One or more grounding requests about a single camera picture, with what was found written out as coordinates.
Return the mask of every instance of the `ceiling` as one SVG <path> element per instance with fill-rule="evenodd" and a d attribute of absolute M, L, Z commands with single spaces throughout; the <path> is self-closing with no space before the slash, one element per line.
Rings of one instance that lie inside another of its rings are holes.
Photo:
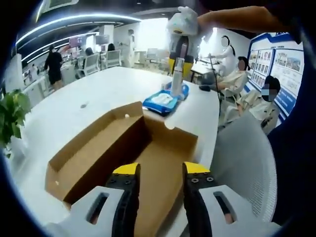
<path fill-rule="evenodd" d="M 71 0 L 53 0 L 58 2 L 69 2 Z M 123 16 L 130 16 L 138 19 L 148 18 L 171 18 L 176 12 L 178 6 L 189 6 L 199 14 L 207 9 L 219 10 L 227 8 L 235 8 L 247 5 L 265 5 L 266 2 L 271 0 L 239 0 L 232 1 L 211 1 L 211 0 L 79 0 L 77 4 L 60 7 L 41 14 L 36 22 L 37 11 L 40 6 L 35 9 L 30 20 L 24 24 L 23 30 L 19 33 L 18 39 L 25 35 L 30 30 L 41 26 L 47 22 L 70 17 L 81 14 L 92 13 L 110 13 Z M 17 52 L 22 54 L 22 58 L 34 52 L 35 50 L 52 43 L 56 40 L 64 39 L 69 36 L 83 34 L 87 32 L 97 32 L 98 27 L 106 24 L 114 24 L 120 26 L 124 24 L 131 24 L 138 22 L 137 19 L 124 19 L 114 16 L 97 16 L 97 17 L 83 17 L 71 19 L 63 22 L 58 22 L 53 25 L 48 25 L 33 34 L 25 37 L 17 44 Z M 236 31 L 248 38 L 256 36 L 253 33 L 243 31 Z M 63 40 L 58 42 L 57 45 L 68 42 Z M 47 50 L 43 48 L 30 56 L 34 56 Z"/>

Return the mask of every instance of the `blue package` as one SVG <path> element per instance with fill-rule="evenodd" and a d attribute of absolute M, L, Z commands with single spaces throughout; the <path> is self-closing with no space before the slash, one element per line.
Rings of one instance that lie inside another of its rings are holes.
<path fill-rule="evenodd" d="M 161 90 L 144 100 L 143 106 L 150 111 L 166 116 L 173 112 L 179 102 L 185 100 L 189 95 L 189 87 L 182 84 L 182 94 L 176 97 L 170 95 L 171 82 L 165 86 L 165 90 Z"/>

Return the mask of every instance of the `spray bottle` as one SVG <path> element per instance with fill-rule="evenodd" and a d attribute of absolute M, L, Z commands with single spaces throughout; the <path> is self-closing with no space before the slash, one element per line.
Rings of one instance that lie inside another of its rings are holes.
<path fill-rule="evenodd" d="M 182 93 L 182 75 L 184 58 L 177 58 L 175 62 L 172 83 L 171 83 L 171 96 L 176 97 Z"/>

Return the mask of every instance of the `open cardboard box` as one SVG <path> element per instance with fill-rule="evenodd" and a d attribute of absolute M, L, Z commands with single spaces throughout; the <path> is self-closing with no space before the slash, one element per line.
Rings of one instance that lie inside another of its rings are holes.
<path fill-rule="evenodd" d="M 198 137 L 143 114 L 136 102 L 109 111 L 48 163 L 45 189 L 71 206 L 117 167 L 141 165 L 136 237 L 155 236 L 182 188 L 182 163 L 193 161 Z"/>

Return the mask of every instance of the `hand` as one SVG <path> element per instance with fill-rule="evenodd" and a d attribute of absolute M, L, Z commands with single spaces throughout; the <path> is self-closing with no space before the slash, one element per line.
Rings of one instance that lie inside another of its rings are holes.
<path fill-rule="evenodd" d="M 241 105 L 237 105 L 237 109 L 238 109 L 238 115 L 241 116 L 241 114 L 242 114 L 242 107 L 241 107 Z"/>

